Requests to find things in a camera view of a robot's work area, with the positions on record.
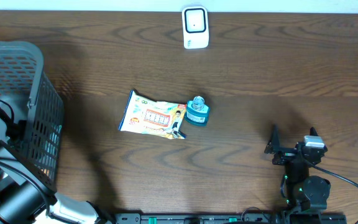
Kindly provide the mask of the teal mouthwash bottle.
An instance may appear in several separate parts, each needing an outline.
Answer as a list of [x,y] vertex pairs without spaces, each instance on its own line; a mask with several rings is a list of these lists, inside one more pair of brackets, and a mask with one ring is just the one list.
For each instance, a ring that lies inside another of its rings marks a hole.
[[185,119],[195,126],[206,126],[210,108],[202,96],[196,96],[186,104]]

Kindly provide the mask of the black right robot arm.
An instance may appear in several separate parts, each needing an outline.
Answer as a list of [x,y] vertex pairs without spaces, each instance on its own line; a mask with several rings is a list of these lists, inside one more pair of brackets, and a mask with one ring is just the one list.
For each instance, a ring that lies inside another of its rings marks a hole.
[[280,145],[278,128],[272,135],[264,153],[273,154],[272,164],[284,166],[281,195],[287,200],[287,208],[272,215],[270,223],[346,223],[346,216],[337,213],[323,213],[327,209],[331,183],[317,175],[310,175],[310,168],[319,164],[328,151],[315,128],[294,147]]

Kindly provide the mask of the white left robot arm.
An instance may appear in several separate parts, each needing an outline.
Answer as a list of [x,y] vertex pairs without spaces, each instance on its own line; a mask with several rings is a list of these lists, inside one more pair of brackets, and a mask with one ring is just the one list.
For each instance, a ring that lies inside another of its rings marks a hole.
[[62,122],[62,100],[38,97],[19,119],[0,99],[0,223],[115,223],[90,202],[57,192],[54,172]]

